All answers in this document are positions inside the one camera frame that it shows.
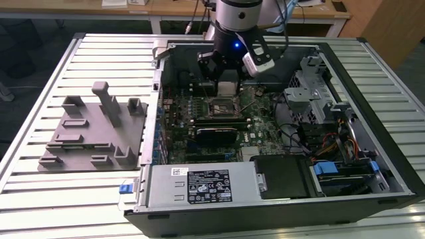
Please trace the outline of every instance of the wooden desk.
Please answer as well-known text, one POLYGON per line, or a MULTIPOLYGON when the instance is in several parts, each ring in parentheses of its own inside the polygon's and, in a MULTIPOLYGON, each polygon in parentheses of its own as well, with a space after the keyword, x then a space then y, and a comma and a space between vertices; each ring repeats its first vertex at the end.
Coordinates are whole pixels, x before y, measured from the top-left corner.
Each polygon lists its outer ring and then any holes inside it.
MULTIPOLYGON (((128 8, 103 9, 102 0, 0 0, 2 18, 31 19, 100 19, 149 20, 153 34, 161 34, 163 20, 191 20, 197 0, 149 0, 145 6, 128 5, 128 8)), ((200 21, 204 6, 200 3, 195 20, 200 21)), ((337 37, 345 21, 347 12, 337 12, 331 0, 315 6, 296 8, 289 23, 329 24, 329 37, 337 37)))
MULTIPOLYGON (((151 21, 160 22, 161 20, 191 20, 197 0, 153 0, 151 9, 151 21)), ((196 12, 196 20, 200 20, 204 13, 204 6, 200 2, 196 12)), ((305 7, 304 15, 303 9, 296 7, 293 10, 289 23, 305 24, 329 24, 332 25, 328 31, 328 37, 337 37, 344 27, 345 21, 352 17, 348 12, 336 11, 332 1, 327 0, 323 5, 305 7)))
POLYGON ((137 15, 132 11, 148 14, 152 5, 153 0, 145 6, 129 4, 127 8, 103 9, 102 0, 0 0, 0 12, 137 15))

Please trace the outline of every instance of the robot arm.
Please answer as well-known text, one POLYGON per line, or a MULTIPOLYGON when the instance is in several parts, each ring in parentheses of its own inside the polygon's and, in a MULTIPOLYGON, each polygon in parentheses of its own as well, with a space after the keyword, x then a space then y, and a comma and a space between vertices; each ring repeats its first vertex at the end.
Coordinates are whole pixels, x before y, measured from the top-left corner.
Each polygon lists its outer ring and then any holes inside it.
POLYGON ((216 3, 215 51, 225 58, 243 60, 253 77, 275 66, 257 28, 261 3, 263 0, 217 0, 216 3))

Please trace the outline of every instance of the aluminum extrusion table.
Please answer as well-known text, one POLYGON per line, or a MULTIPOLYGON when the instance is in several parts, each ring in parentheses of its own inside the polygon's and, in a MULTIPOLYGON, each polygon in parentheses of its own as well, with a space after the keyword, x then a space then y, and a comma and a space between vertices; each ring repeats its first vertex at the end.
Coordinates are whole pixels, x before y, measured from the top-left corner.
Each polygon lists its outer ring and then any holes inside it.
MULTIPOLYGON (((0 163, 0 237, 143 239, 120 210, 135 196, 119 195, 119 185, 139 171, 38 172, 67 95, 99 100, 92 83, 106 80, 120 102, 139 97, 149 102, 156 79, 152 47, 157 39, 201 40, 200 36, 87 34, 74 39, 0 163)), ((269 41, 283 41, 268 37, 269 41)), ((425 179, 425 108, 368 43, 348 38, 292 37, 327 41, 423 180, 425 179)), ((336 90, 344 95, 339 86, 336 90)), ((388 210, 357 223, 228 233, 192 238, 424 238, 425 205, 388 210)))

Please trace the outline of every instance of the warning label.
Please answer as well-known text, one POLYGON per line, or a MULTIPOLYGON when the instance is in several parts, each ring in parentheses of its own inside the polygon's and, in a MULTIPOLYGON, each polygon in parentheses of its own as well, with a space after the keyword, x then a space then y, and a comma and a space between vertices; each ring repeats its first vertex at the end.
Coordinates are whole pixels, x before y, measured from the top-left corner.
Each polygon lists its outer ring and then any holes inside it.
POLYGON ((188 172, 188 202, 232 202, 232 188, 228 170, 188 172))

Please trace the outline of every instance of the floor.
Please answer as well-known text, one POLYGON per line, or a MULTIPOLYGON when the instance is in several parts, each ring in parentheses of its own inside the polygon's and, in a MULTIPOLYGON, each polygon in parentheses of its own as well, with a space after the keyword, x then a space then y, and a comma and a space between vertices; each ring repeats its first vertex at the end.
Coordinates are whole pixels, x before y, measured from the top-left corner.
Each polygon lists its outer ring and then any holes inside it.
MULTIPOLYGON (((0 159, 31 111, 74 34, 76 32, 152 33, 151 25, 147 21, 67 20, 66 27, 62 29, 58 27, 55 20, 34 20, 32 22, 43 40, 43 46, 36 50, 28 51, 36 65, 36 72, 22 79, 12 79, 0 70, 0 81, 11 88, 15 94, 12 102, 0 101, 0 159)), ((181 34, 187 22, 172 23, 165 21, 161 24, 164 34, 181 34)), ((197 31, 199 25, 195 24, 192 32, 196 33, 197 31)), ((10 41, 10 37, 0 27, 0 46, 4 41, 10 41)), ((425 103, 425 95, 421 94, 425 89, 425 84, 423 83, 423 79, 425 79, 424 65, 425 44, 419 44, 396 73, 423 103, 425 103)))

